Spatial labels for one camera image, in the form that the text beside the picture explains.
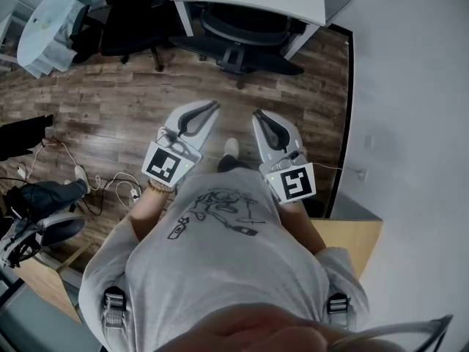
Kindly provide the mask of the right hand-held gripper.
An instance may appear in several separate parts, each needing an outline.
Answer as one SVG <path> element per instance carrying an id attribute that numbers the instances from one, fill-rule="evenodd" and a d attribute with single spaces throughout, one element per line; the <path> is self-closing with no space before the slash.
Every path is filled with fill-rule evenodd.
<path id="1" fill-rule="evenodd" d="M 253 113 L 251 122 L 263 162 L 259 171 L 276 201 L 283 205 L 314 196 L 314 168 L 301 147 L 297 127 L 281 115 L 261 109 Z M 273 156 L 274 150 L 291 151 Z"/>

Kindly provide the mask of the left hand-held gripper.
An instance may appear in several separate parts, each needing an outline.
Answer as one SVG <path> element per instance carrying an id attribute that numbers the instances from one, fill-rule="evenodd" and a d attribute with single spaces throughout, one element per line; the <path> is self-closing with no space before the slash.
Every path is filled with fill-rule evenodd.
<path id="1" fill-rule="evenodd" d="M 158 130 L 156 141 L 150 142 L 141 172 L 174 188 L 202 159 L 198 150 L 219 114 L 220 106 L 215 100 L 194 101 L 173 110 L 166 127 Z"/>

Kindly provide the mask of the black mesh office chair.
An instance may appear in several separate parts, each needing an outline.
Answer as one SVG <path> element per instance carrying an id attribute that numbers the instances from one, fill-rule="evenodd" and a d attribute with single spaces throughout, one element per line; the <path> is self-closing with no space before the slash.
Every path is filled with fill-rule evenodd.
<path id="1" fill-rule="evenodd" d="M 239 76 L 236 87 L 243 89 L 246 74 L 264 71 L 297 76 L 304 69 L 281 55 L 292 35 L 306 25 L 295 18 L 233 4 L 206 3 L 199 16 L 203 35 L 173 36 L 170 42 L 211 58 L 220 70 Z"/>

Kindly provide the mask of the person's left forearm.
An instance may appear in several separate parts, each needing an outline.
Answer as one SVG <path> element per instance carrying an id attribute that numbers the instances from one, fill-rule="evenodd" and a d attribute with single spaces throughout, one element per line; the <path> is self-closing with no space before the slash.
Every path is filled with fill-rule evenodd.
<path id="1" fill-rule="evenodd" d="M 147 186 L 139 201 L 125 216 L 125 219 L 130 222 L 138 241 L 143 241 L 157 225 L 168 198 L 174 195 L 174 192 L 162 191 Z"/>

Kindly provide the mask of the person's right forearm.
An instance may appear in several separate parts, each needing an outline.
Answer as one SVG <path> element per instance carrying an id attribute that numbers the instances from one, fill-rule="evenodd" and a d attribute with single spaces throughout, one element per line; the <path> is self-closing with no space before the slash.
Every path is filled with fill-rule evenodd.
<path id="1" fill-rule="evenodd" d="M 313 255 L 326 248 L 301 201 L 279 205 L 278 214 L 283 227 Z"/>

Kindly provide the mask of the black padded office chair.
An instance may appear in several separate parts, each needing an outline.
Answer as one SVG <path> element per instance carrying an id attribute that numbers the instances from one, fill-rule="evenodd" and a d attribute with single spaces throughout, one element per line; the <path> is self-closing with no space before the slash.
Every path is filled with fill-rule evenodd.
<path id="1" fill-rule="evenodd" d="M 168 45 L 171 36 L 184 33 L 174 3 L 170 0 L 106 0 L 110 7 L 103 28 L 101 54 L 121 56 L 151 50 L 155 69 L 163 70 L 157 47 Z"/>

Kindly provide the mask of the person's white shoe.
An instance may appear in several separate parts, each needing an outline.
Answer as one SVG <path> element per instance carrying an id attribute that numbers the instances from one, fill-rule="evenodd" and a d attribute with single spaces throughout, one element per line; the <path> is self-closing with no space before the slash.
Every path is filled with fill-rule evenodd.
<path id="1" fill-rule="evenodd" d="M 229 138 L 224 145 L 224 156 L 231 156 L 238 159 L 240 154 L 240 146 L 236 138 Z"/>

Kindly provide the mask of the person's black trousers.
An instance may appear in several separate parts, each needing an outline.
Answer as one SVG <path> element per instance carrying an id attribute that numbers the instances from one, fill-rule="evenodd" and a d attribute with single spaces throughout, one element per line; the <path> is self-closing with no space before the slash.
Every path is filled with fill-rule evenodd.
<path id="1" fill-rule="evenodd" d="M 234 169 L 252 170 L 252 168 L 249 165 L 243 163 L 242 161 L 239 161 L 233 155 L 227 154 L 227 155 L 224 155 L 223 158 L 219 161 L 218 166 L 217 166 L 217 173 L 230 172 Z"/>

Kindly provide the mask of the black baseboard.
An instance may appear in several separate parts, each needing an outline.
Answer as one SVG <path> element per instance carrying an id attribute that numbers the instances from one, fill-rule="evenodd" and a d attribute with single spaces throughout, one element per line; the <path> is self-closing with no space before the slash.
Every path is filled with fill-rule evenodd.
<path id="1" fill-rule="evenodd" d="M 352 118 L 352 103 L 353 103 L 353 93 L 354 93 L 354 85 L 355 85 L 355 49 L 354 49 L 354 37 L 353 32 L 349 29 L 345 29 L 344 27 L 338 26 L 332 23 L 329 27 L 330 30 L 334 32 L 338 32 L 339 34 L 344 35 L 347 38 L 348 42 L 348 84 L 347 84 L 347 106 L 346 106 L 346 114 L 345 114 L 345 123 L 344 123 L 344 133 L 343 139 L 341 143 L 341 150 L 339 154 L 339 169 L 336 170 L 333 185 L 330 191 L 330 197 L 328 200 L 327 207 L 325 209 L 324 217 L 329 219 L 332 211 L 333 206 L 336 201 L 336 197 L 339 191 L 339 184 L 341 180 L 341 175 L 344 169 L 344 162 L 347 154 L 347 145 L 350 135 L 350 125 L 351 125 L 351 118 Z"/>

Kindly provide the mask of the wooden side table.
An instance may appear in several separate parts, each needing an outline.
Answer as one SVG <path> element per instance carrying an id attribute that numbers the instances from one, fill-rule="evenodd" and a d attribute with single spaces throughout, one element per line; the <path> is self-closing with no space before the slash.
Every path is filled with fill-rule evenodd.
<path id="1" fill-rule="evenodd" d="M 358 277 L 363 274 L 380 237 L 383 220 L 311 219 L 327 246 L 346 249 Z"/>

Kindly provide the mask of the dark swivel stool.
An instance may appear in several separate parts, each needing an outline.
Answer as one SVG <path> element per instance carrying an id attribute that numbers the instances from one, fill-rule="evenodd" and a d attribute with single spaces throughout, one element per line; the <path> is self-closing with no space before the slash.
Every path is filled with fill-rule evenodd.
<path id="1" fill-rule="evenodd" d="M 99 51 L 99 45 L 105 24 L 98 19 L 88 16 L 89 5 L 79 11 L 70 34 L 71 49 L 76 52 L 73 64 L 85 62 Z"/>

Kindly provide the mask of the person in white shirt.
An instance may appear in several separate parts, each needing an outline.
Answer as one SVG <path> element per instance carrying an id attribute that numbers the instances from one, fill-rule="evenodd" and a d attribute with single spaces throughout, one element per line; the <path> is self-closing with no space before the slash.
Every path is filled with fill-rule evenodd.
<path id="1" fill-rule="evenodd" d="M 125 292 L 125 330 L 103 334 L 103 294 Z M 79 293 L 86 324 L 113 352 L 153 352 L 212 311 L 267 303 L 329 321 L 330 296 L 349 299 L 347 328 L 369 302 L 342 248 L 313 255 L 281 225 L 269 188 L 250 169 L 188 178 L 165 216 L 138 241 L 122 220 L 89 261 Z"/>

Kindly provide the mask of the round white table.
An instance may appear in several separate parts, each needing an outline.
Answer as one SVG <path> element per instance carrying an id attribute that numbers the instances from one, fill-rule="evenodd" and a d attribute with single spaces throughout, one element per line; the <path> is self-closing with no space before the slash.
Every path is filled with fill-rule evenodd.
<path id="1" fill-rule="evenodd" d="M 18 44 L 18 64 L 35 78 L 52 70 L 64 72 L 76 52 L 73 25 L 86 0 L 42 0 L 28 19 Z"/>

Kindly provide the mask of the wooden trestle table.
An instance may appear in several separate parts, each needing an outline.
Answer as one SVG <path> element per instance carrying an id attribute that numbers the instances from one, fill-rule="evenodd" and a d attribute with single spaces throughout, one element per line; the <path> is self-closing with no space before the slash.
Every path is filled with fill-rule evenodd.
<path id="1" fill-rule="evenodd" d="M 56 307 L 58 310 L 82 324 L 81 316 L 78 314 L 79 305 L 75 305 L 64 286 L 62 273 L 65 269 L 80 257 L 91 243 L 86 243 L 63 263 L 53 264 L 53 259 L 47 253 L 38 253 L 35 256 L 20 262 L 13 269 L 16 276 L 33 290 L 41 299 Z"/>

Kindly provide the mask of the clear eyeglasses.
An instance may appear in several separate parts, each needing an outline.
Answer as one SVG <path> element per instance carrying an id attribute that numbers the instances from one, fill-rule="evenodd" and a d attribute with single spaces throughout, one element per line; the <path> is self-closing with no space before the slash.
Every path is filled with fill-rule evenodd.
<path id="1" fill-rule="evenodd" d="M 367 329 L 338 340 L 328 352 L 438 352 L 453 317 Z"/>

